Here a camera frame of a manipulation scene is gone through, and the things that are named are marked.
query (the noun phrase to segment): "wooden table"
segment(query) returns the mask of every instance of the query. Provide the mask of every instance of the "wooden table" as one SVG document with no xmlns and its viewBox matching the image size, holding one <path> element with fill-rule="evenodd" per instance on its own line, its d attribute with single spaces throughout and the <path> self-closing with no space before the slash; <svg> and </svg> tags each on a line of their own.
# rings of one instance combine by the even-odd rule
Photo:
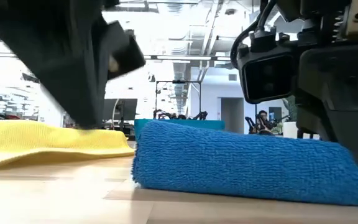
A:
<svg viewBox="0 0 358 224">
<path fill-rule="evenodd" d="M 0 223 L 358 224 L 358 207 L 145 190 L 132 158 L 0 170 Z"/>
</svg>

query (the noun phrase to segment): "yellow towel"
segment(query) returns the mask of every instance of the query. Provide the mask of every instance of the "yellow towel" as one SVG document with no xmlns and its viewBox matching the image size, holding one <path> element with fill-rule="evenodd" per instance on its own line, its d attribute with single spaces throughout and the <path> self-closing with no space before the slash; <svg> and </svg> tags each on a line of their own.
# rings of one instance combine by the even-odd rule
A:
<svg viewBox="0 0 358 224">
<path fill-rule="evenodd" d="M 36 121 L 0 120 L 0 167 L 133 156 L 120 131 L 56 128 Z"/>
</svg>

